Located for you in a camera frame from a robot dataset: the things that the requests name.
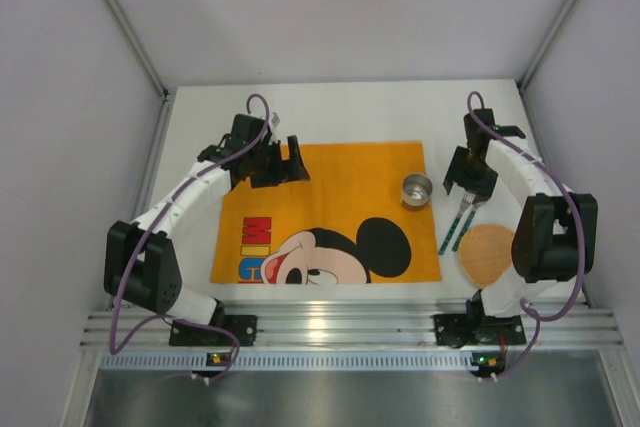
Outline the metal cup with beige sleeve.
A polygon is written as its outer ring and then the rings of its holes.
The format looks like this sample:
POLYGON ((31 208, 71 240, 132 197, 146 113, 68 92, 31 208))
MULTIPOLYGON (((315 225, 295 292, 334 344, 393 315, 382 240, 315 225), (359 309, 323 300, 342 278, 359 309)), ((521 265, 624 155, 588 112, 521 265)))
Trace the metal cup with beige sleeve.
POLYGON ((401 204, 410 210, 423 209, 429 204, 432 193, 433 184, 425 174, 409 174, 402 182, 401 204))

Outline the orange cartoon mouse placemat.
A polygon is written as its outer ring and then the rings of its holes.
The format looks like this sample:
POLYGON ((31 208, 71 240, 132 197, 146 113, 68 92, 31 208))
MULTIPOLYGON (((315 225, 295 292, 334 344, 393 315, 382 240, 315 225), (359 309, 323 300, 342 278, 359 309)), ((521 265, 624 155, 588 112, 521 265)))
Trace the orange cartoon mouse placemat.
POLYGON ((441 280, 432 209, 401 199, 405 178, 426 171, 420 142, 304 145, 301 154, 310 180, 241 182, 224 198, 212 282, 441 280))

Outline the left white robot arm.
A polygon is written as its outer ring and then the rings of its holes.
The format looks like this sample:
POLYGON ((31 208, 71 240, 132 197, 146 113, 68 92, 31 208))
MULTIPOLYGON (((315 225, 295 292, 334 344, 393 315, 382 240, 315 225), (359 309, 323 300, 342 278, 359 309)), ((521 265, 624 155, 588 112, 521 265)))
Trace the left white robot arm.
POLYGON ((179 185, 131 222, 108 231, 103 286, 122 300, 160 316, 208 325, 221 303, 196 289, 195 278, 211 267, 223 198, 238 184, 275 187, 306 180, 298 139, 288 150, 273 123, 235 116, 229 133, 202 150, 179 185))

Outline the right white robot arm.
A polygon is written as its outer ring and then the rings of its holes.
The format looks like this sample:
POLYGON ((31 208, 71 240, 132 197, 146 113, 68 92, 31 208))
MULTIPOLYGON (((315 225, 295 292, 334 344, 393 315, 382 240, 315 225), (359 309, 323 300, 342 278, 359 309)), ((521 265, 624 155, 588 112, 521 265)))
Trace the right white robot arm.
POLYGON ((530 301, 565 282, 573 282, 569 299, 576 300, 594 262, 596 199, 562 183, 531 151, 524 132, 497 125, 492 110, 470 110, 464 129, 466 143, 454 151, 444 189, 460 187, 478 205, 489 201, 503 183, 521 208, 510 265, 477 293, 484 314, 530 313, 530 301))

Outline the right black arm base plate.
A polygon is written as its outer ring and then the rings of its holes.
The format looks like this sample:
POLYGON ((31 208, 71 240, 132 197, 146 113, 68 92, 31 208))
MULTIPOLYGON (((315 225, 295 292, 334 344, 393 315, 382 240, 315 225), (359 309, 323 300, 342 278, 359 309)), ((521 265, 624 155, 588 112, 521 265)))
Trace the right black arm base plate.
POLYGON ((438 314, 433 317, 436 344, 454 349, 465 346, 524 345, 526 336, 521 317, 481 317, 467 314, 438 314))

